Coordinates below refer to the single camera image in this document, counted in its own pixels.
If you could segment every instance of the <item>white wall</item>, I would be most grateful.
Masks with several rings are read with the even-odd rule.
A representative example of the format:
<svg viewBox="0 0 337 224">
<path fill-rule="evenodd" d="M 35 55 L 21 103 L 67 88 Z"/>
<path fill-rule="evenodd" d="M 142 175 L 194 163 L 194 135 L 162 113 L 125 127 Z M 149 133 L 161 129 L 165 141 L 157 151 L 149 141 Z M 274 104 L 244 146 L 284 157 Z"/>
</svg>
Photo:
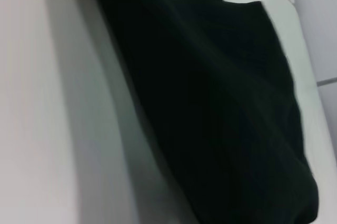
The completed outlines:
<svg viewBox="0 0 337 224">
<path fill-rule="evenodd" d="M 334 140 L 334 147 L 337 150 L 337 83 L 321 86 L 319 90 L 331 138 Z"/>
<path fill-rule="evenodd" d="M 0 222 L 76 223 L 71 132 L 44 0 L 0 6 Z"/>
<path fill-rule="evenodd" d="M 317 81 L 337 77 L 337 1 L 295 0 Z"/>
</svg>

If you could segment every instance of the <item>black cloth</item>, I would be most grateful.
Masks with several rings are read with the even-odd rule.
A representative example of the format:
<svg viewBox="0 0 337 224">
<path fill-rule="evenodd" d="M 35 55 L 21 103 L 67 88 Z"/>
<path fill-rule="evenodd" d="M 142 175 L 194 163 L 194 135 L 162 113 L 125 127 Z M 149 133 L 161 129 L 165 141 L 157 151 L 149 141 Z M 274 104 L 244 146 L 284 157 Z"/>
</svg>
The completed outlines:
<svg viewBox="0 0 337 224">
<path fill-rule="evenodd" d="M 261 2 L 98 1 L 200 223 L 312 222 L 293 80 Z"/>
</svg>

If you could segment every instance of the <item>dark green cloth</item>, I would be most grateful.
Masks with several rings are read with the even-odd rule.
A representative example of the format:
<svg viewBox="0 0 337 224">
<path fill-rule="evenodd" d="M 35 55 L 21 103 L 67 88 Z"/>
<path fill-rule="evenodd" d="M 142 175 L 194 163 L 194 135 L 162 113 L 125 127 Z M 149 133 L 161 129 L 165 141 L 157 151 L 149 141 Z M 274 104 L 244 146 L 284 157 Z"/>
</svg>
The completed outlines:
<svg viewBox="0 0 337 224">
<path fill-rule="evenodd" d="M 286 58 L 260 2 L 98 0 L 201 224 L 304 224 L 318 189 Z"/>
</svg>

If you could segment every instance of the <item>white tile wall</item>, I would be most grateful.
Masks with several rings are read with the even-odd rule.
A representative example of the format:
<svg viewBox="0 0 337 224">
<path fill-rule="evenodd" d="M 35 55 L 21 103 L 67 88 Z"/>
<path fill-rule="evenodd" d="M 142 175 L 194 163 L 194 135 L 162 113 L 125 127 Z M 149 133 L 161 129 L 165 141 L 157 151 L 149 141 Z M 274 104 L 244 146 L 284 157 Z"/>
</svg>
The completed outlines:
<svg viewBox="0 0 337 224">
<path fill-rule="evenodd" d="M 295 0 L 317 81 L 337 77 L 336 0 Z"/>
<path fill-rule="evenodd" d="M 337 83 L 319 87 L 326 120 L 332 139 L 337 139 Z M 337 151 L 337 141 L 333 142 Z"/>
</svg>

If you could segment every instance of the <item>black fabric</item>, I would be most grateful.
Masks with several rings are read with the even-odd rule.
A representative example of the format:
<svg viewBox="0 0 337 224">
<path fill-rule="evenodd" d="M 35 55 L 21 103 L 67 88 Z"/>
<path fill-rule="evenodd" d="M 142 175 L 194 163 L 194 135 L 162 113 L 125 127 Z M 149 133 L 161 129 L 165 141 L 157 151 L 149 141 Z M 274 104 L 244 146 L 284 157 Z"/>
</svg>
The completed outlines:
<svg viewBox="0 0 337 224">
<path fill-rule="evenodd" d="M 318 189 L 292 76 L 260 2 L 98 0 L 201 224 L 304 224 Z"/>
</svg>

